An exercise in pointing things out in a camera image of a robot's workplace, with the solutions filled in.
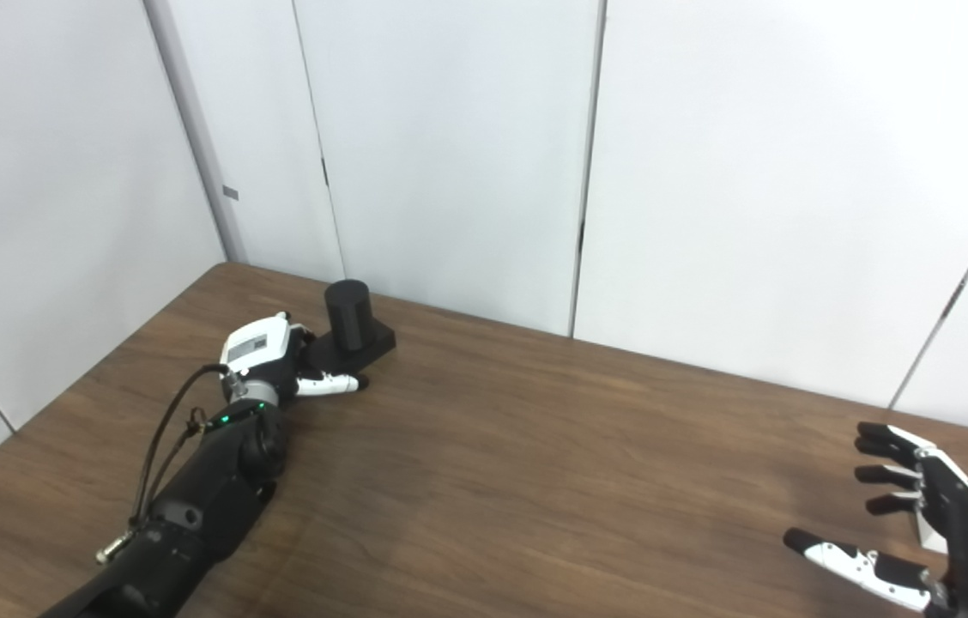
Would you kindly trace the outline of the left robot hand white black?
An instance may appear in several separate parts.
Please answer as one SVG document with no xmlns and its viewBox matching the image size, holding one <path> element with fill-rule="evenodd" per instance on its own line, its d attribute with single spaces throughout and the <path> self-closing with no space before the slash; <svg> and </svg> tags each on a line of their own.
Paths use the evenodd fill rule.
<svg viewBox="0 0 968 618">
<path fill-rule="evenodd" d="M 241 399 L 280 406 L 299 397 L 327 397 L 363 391 L 369 379 L 316 368 L 309 359 L 317 336 L 287 312 L 259 319 L 229 334 L 221 352 L 226 403 Z"/>
</svg>

